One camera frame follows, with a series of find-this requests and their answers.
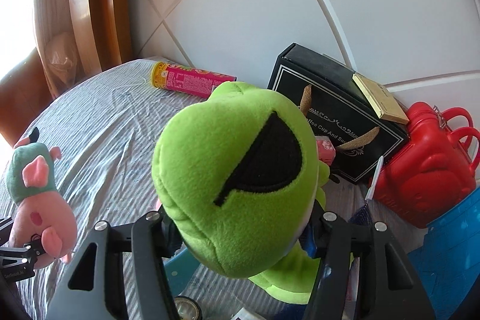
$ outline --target bed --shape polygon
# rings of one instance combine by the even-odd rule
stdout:
[[[150,72],[155,61],[129,62],[90,78],[55,100],[27,129],[40,130],[39,141],[58,145],[63,158],[56,163],[59,192],[78,222],[78,245],[99,220],[112,225],[130,223],[152,210],[155,190],[150,160],[167,121],[182,108],[200,102],[195,96],[154,88]],[[328,183],[327,209],[348,218],[362,205],[361,189],[342,181]],[[0,185],[0,216],[13,215],[4,181]],[[422,244],[423,231],[409,226],[382,205],[374,217],[386,221],[407,251]],[[65,270],[59,261],[19,283],[27,312],[43,320]],[[125,286],[131,319],[139,319],[131,259],[125,257]],[[284,303],[246,280],[229,280],[204,266],[192,277],[184,294],[197,300],[205,320],[229,319],[248,306],[267,319]]]

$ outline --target yellow notebook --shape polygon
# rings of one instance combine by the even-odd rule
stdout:
[[[353,74],[353,81],[360,88],[365,98],[375,110],[378,118],[407,124],[409,118],[402,110],[392,94],[381,84],[370,80],[359,73]]]

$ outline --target plush frog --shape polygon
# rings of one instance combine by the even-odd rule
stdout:
[[[299,245],[329,168],[302,112],[276,91],[225,82],[168,122],[155,147],[159,199],[193,255],[279,300],[306,304],[319,266]]]

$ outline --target pink plush pig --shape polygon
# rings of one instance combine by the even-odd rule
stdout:
[[[10,196],[18,206],[9,238],[10,247],[41,238],[45,254],[34,265],[41,269],[60,258],[67,263],[77,241],[77,223],[68,203],[55,186],[53,162],[62,154],[37,143],[38,129],[15,144],[5,177]]]

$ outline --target black gift box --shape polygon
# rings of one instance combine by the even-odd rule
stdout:
[[[380,133],[370,144],[351,151],[337,151],[332,173],[358,183],[373,174],[381,155],[387,162],[409,136],[405,126],[378,118],[352,80],[353,73],[335,60],[292,44],[278,56],[268,88],[299,106],[303,89],[311,84],[307,119],[314,134],[328,136],[334,146],[380,127]]]

